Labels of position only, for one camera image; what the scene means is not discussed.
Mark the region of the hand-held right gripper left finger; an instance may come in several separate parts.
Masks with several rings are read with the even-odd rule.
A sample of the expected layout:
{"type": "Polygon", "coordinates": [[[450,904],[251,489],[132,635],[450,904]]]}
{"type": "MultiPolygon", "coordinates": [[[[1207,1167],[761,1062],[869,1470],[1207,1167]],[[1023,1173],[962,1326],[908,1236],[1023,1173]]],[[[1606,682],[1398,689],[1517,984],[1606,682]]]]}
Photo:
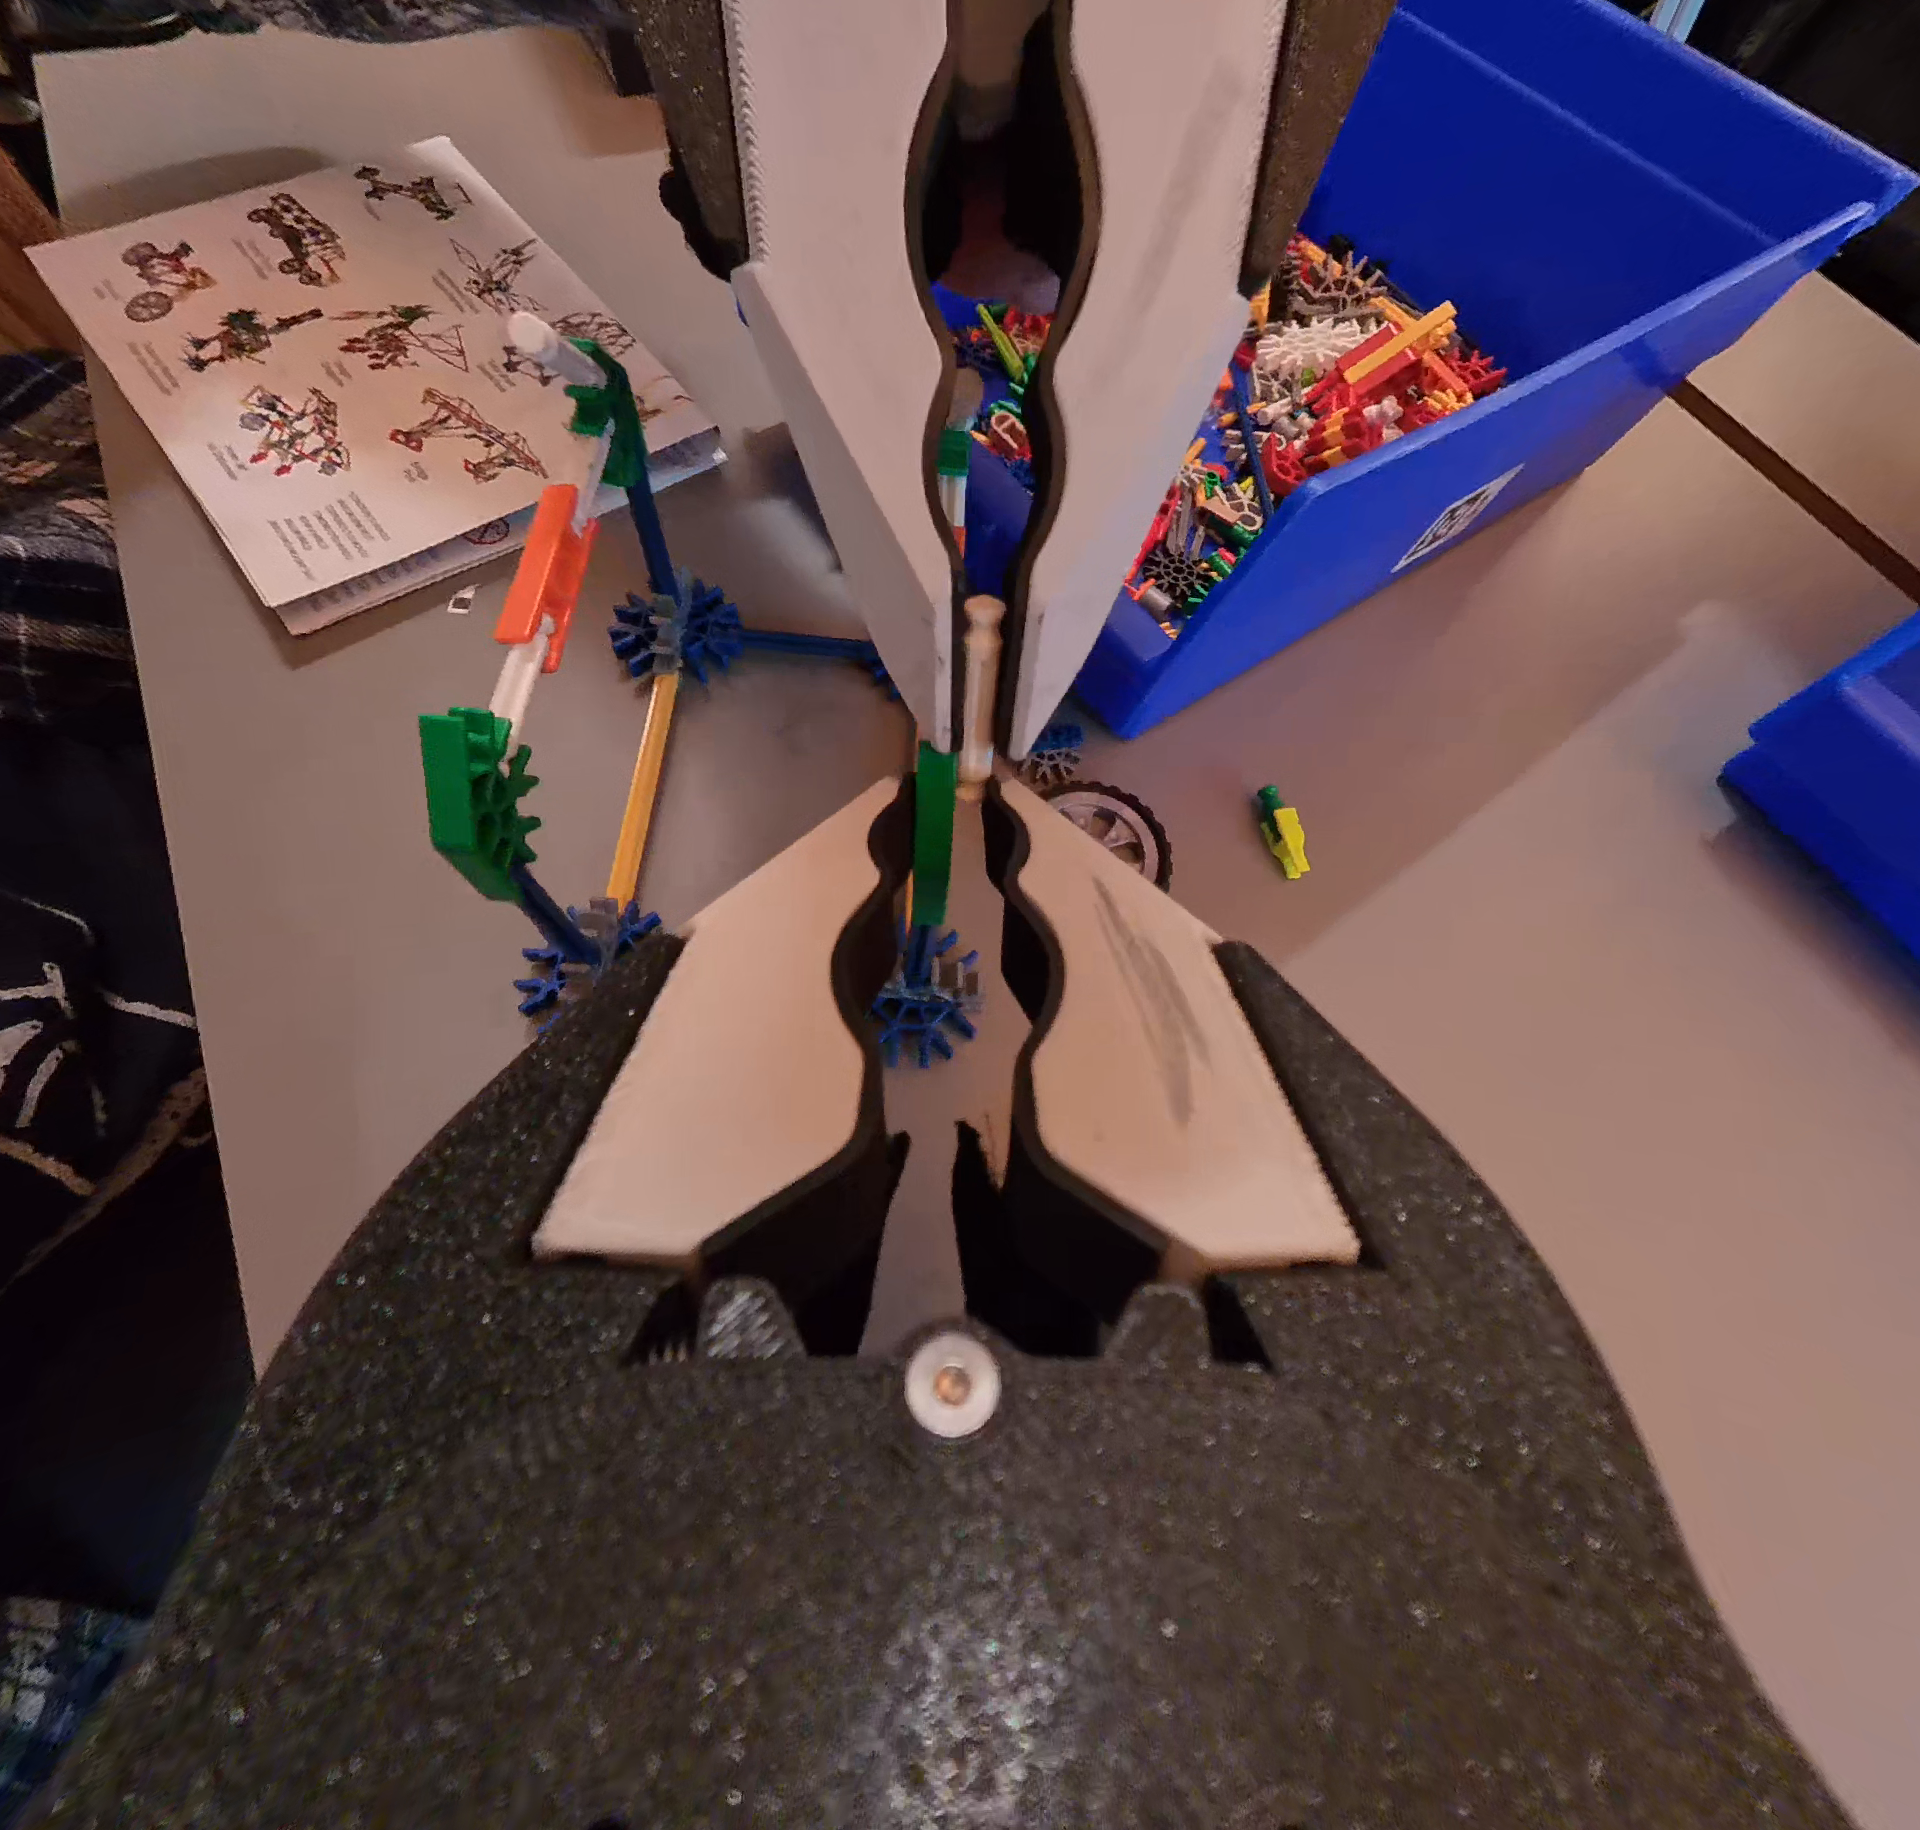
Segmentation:
{"type": "Polygon", "coordinates": [[[884,774],[690,919],[534,1258],[829,1275],[863,1249],[885,1149],[869,1010],[911,831],[884,774]]]}

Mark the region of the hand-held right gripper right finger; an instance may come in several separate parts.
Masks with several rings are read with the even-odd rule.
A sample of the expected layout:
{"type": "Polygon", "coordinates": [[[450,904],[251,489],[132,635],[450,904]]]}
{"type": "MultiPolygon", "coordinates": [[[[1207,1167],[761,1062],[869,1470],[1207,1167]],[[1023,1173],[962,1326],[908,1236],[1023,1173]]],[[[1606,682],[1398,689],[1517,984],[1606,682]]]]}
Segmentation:
{"type": "Polygon", "coordinates": [[[1029,1025],[1006,1155],[1021,1258],[1044,1279],[1356,1264],[1223,938],[1018,782],[990,793],[990,879],[1029,1025]]]}

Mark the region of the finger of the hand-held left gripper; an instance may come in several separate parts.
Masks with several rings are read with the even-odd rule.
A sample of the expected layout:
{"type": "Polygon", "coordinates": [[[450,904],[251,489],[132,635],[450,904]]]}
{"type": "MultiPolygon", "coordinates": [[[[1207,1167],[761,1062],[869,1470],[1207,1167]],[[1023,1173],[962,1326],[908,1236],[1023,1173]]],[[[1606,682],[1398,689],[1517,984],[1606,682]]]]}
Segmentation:
{"type": "Polygon", "coordinates": [[[948,530],[929,436],[948,353],[917,256],[948,0],[720,0],[750,260],[733,297],[852,605],[936,747],[955,743],[948,530]]]}
{"type": "Polygon", "coordinates": [[[1006,635],[1027,754],[1121,595],[1241,331],[1287,0],[1065,0],[1083,233],[1042,353],[1048,470],[1006,635]]]}

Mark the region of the pile of toy construction pieces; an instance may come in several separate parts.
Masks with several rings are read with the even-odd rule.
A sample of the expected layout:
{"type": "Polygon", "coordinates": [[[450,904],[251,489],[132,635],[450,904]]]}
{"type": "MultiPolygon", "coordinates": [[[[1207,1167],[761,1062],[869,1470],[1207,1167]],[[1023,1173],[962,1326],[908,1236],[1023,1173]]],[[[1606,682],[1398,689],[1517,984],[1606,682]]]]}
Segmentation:
{"type": "MultiPolygon", "coordinates": [[[[1012,608],[1042,486],[1033,377],[1054,319],[945,288],[933,299],[955,363],[979,377],[967,582],[1012,608]]],[[[1348,238],[1293,233],[1129,548],[1121,595],[1172,641],[1307,484],[1464,414],[1504,383],[1504,362],[1458,331],[1452,305],[1423,307],[1348,238]]]]}

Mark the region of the colourful toy rod model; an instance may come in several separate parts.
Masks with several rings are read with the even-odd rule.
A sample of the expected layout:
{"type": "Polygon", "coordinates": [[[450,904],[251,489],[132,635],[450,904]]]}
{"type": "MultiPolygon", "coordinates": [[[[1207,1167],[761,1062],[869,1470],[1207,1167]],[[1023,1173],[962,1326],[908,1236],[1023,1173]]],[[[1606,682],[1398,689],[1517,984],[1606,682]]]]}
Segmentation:
{"type": "Polygon", "coordinates": [[[592,445],[589,474],[576,486],[541,492],[492,631],[503,651],[499,684],[486,707],[421,717],[421,759],[434,852],[477,893],[517,906],[541,934],[541,947],[526,954],[528,975],[517,982],[518,1015],[541,1022],[659,928],[659,914],[638,909],[638,873],[681,682],[706,682],[710,668],[726,668],[747,651],[837,661],[863,666],[876,682],[889,682],[889,672],[872,641],[750,630],[720,586],[674,567],[624,371],[593,339],[569,335],[531,312],[513,312],[507,331],[521,362],[563,383],[572,402],[569,427],[592,445]],[[592,906],[561,906],[534,876],[538,818],[521,799],[538,782],[521,723],[538,682],[563,663],[597,539],[593,505],[604,492],[624,495],[643,551],[646,591],[628,595],[611,630],[618,666],[646,692],[643,725],[611,888],[592,906]]]}

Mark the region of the large blue plastic bin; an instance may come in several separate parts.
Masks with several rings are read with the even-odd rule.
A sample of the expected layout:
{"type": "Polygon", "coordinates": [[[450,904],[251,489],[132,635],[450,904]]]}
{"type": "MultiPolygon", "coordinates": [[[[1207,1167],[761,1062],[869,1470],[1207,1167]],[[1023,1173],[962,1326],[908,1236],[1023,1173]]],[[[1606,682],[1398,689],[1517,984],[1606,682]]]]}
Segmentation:
{"type": "Polygon", "coordinates": [[[1147,730],[1568,484],[1911,187],[1613,3],[1398,0],[1293,233],[1452,305],[1507,383],[1307,484],[1172,641],[1118,595],[1067,694],[1147,730]]]}

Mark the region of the grey toy wheel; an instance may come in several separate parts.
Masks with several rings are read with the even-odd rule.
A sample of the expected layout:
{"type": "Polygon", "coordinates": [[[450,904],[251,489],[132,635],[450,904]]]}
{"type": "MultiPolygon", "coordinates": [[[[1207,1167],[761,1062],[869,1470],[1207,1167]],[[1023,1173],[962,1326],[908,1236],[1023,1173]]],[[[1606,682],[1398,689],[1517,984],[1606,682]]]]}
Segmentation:
{"type": "Polygon", "coordinates": [[[1160,818],[1129,790],[1067,782],[1042,790],[1042,803],[1092,845],[1135,870],[1158,889],[1172,885],[1172,850],[1160,818]]]}

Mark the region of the toy instruction booklet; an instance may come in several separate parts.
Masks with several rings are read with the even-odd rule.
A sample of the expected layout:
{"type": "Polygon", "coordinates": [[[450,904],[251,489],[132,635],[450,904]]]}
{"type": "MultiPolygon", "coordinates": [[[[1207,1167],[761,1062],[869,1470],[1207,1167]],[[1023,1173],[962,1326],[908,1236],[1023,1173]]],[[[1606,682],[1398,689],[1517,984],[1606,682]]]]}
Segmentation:
{"type": "Polygon", "coordinates": [[[28,250],[288,635],[513,555],[586,470],[510,316],[606,348],[656,492],[720,427],[450,138],[28,250]]]}

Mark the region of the dark printed cloth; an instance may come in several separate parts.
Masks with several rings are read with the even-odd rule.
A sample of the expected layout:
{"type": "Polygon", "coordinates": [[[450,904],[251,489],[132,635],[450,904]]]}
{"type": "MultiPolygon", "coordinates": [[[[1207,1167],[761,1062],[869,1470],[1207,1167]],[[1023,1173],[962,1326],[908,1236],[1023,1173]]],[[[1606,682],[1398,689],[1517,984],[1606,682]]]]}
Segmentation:
{"type": "Polygon", "coordinates": [[[2,1594],[147,1619],[250,1391],[148,754],[2,728],[2,1594]]]}

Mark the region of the plaid shirt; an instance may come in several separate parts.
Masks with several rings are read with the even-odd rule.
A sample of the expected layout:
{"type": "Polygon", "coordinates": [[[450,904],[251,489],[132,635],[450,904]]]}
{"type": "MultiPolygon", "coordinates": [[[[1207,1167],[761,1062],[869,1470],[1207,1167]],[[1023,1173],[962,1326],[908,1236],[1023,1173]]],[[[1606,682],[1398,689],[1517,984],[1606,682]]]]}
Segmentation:
{"type": "Polygon", "coordinates": [[[113,505],[81,356],[2,356],[2,723],[143,720],[113,505]]]}

